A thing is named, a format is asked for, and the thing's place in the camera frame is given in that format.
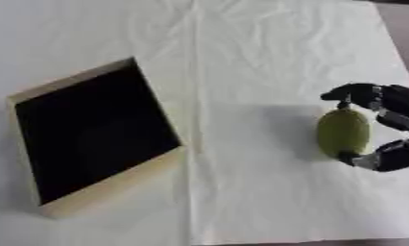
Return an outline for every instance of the ball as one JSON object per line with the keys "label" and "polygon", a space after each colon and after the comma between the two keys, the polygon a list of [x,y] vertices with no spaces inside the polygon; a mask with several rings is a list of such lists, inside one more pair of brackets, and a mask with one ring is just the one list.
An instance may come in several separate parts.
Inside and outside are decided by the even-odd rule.
{"label": "ball", "polygon": [[318,145],[330,158],[337,158],[341,151],[361,154],[369,139],[368,119],[359,111],[348,108],[331,111],[318,122]]}

